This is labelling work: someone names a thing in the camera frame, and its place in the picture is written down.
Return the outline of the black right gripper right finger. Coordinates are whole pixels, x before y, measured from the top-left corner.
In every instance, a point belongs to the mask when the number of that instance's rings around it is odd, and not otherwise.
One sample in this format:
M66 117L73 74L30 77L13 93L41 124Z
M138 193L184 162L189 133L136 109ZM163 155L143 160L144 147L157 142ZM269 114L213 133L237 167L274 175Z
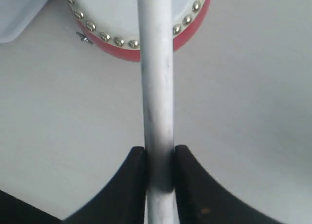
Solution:
M211 163L175 148L174 184L182 224L309 224L312 150L239 148Z

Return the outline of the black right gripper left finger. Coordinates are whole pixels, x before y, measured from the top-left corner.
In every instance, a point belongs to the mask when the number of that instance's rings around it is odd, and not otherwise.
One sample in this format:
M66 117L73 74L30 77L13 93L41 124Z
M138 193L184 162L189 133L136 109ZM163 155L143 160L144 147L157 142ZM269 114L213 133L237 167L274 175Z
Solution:
M108 184L63 224L142 224L146 201L146 151L131 148Z

